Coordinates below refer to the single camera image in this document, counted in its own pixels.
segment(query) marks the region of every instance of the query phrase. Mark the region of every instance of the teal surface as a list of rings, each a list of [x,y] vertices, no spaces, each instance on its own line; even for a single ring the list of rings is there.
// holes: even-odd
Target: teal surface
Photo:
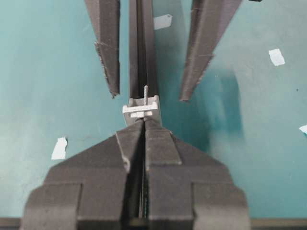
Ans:
[[[243,0],[189,103],[179,102],[190,0],[153,0],[164,126],[225,163],[252,217],[306,218],[305,0]],[[20,217],[52,165],[125,126],[128,1],[121,1],[121,95],[108,92],[83,0],[11,0],[0,8],[0,217]],[[279,48],[285,65],[274,66]]]

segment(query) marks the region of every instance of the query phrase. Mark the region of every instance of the white tape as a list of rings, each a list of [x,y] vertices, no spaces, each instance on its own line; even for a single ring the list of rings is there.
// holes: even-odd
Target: white tape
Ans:
[[[65,159],[66,146],[67,146],[66,138],[58,138],[58,141],[53,149],[51,159],[52,160]]]
[[[172,18],[173,16],[170,14],[162,15],[159,17],[153,18],[153,26],[155,30],[163,29],[170,27],[172,24]]]
[[[280,49],[270,50],[269,55],[270,55],[271,61],[273,62],[275,66],[280,66],[280,65],[285,64],[284,57]]]
[[[301,130],[303,133],[307,134],[307,125],[300,127],[299,130]]]

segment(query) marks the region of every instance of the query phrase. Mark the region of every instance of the metal rail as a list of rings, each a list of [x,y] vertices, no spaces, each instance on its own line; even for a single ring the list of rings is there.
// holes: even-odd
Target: metal rail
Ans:
[[[20,222],[20,218],[0,218],[0,230],[17,230]],[[252,230],[307,229],[307,218],[252,218],[250,222]],[[131,229],[147,229],[147,220],[132,219],[129,226]]]

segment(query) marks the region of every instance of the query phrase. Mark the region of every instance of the white paper scrap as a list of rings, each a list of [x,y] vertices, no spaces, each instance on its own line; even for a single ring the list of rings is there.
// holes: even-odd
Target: white paper scrap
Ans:
[[[170,27],[172,24],[172,18],[173,16],[170,14],[162,15],[159,17],[153,18],[153,26],[155,30],[163,29]]]
[[[303,133],[307,134],[307,125],[300,127],[299,130],[301,130]]]
[[[53,153],[51,155],[52,160],[59,160],[59,159],[65,159],[66,155],[66,146],[67,146],[67,140],[65,137],[58,138],[58,141],[53,149]]]
[[[270,50],[269,55],[270,55],[271,61],[273,62],[275,66],[280,66],[280,65],[285,64],[284,57],[280,49]]]

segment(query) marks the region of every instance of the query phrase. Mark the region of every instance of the small white bracket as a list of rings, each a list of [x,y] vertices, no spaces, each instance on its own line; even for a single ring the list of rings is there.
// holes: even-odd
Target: small white bracket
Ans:
[[[139,118],[150,117],[159,124],[162,124],[159,96],[148,97],[145,87],[144,98],[129,99],[129,104],[123,106],[123,115],[126,125],[132,125]]]

